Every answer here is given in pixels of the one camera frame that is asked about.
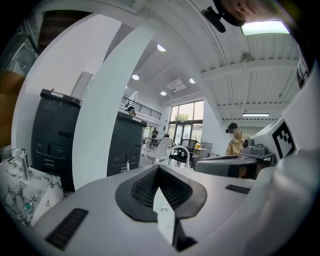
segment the faucet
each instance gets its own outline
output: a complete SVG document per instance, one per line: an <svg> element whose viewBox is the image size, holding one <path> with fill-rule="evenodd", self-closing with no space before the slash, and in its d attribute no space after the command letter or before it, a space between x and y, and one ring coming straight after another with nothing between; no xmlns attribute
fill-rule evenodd
<svg viewBox="0 0 320 256"><path fill-rule="evenodd" d="M30 171L29 171L26 149L25 148L15 148L12 151L14 151L14 150L21 150L22 151L21 155L10 157L6 161L9 164L12 164L14 161L20 160L21 163L22 163L22 171L23 171L24 178L25 178L26 181L30 181L31 180L31 174L30 174Z"/></svg>

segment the recessed light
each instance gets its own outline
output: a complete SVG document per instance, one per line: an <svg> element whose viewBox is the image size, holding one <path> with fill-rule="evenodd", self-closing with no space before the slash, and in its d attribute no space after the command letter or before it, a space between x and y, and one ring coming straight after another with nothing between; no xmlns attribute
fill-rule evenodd
<svg viewBox="0 0 320 256"><path fill-rule="evenodd" d="M268 117L269 113L243 113L243 117Z"/></svg>
<svg viewBox="0 0 320 256"><path fill-rule="evenodd" d="M139 77L137 74L133 74L133 75L132 75L132 78L133 78L134 80L139 80L140 77Z"/></svg>
<svg viewBox="0 0 320 256"><path fill-rule="evenodd" d="M158 47L158 50L159 50L160 52L165 52L165 51L166 51L166 49L163 48L160 44L158 44L157 47Z"/></svg>
<svg viewBox="0 0 320 256"><path fill-rule="evenodd" d="M276 20L246 23L241 27L241 30L245 36L269 33L289 34L282 21Z"/></svg>

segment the railing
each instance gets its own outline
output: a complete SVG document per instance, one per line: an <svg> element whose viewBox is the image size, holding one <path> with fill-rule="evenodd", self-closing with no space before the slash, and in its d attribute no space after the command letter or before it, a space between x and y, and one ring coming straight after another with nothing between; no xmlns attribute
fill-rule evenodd
<svg viewBox="0 0 320 256"><path fill-rule="evenodd" d="M147 106L144 106L144 105L141 105L131 99L128 99L126 97L122 97L122 100L121 100L121 103L120 103L120 106L123 106L123 107L134 107L134 110L136 112L139 112L141 114L144 114L144 115L147 115L147 116L150 116L152 118L155 118L155 119L158 119L160 120L161 118L161 113L158 112L158 111L155 111Z"/></svg>

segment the ceiling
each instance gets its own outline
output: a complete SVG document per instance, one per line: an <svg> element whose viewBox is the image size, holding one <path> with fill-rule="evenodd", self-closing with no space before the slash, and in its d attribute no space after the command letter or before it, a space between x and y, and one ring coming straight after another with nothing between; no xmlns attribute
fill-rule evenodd
<svg viewBox="0 0 320 256"><path fill-rule="evenodd" d="M143 91L164 104L202 93L221 122L242 119L242 123L260 125L278 119L299 90L299 52L289 34L244 36L240 28L224 20L226 33L219 33L200 14L213 4L212 0L101 1L125 10L112 17L123 24L106 57L138 21L154 18L162 24L135 67L140 79L131 79L128 90ZM158 43L166 52L157 49ZM252 60L244 63L241 55L246 52ZM161 96L160 92L168 91L166 85L175 79L181 79L186 89ZM245 112L270 116L242 118Z"/></svg>

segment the window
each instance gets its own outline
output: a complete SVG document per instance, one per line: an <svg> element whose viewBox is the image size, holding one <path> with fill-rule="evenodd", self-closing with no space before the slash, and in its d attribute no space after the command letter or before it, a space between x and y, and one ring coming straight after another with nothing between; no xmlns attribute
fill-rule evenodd
<svg viewBox="0 0 320 256"><path fill-rule="evenodd" d="M197 140L201 143L203 119L203 100L173 106L167 133L177 144L181 144L182 140Z"/></svg>

